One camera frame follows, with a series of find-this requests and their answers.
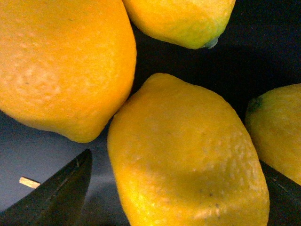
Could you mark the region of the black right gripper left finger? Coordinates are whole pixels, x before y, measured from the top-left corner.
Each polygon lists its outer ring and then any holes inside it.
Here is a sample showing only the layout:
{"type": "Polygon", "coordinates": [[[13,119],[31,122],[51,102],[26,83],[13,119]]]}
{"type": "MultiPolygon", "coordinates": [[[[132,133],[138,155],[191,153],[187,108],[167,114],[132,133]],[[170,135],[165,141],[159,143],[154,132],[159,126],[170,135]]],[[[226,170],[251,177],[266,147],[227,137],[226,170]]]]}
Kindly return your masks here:
{"type": "Polygon", "coordinates": [[[86,149],[0,214],[2,226],[73,226],[80,217],[92,170],[86,149]]]}

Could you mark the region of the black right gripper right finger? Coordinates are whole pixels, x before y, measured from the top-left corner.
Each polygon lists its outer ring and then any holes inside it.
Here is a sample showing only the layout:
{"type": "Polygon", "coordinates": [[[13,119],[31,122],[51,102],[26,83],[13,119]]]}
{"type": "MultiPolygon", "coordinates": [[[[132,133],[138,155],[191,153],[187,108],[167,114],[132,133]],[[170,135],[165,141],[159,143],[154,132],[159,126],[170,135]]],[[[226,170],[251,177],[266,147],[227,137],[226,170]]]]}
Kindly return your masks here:
{"type": "Polygon", "coordinates": [[[269,226],[301,226],[301,186],[260,161],[270,199],[269,226]]]}

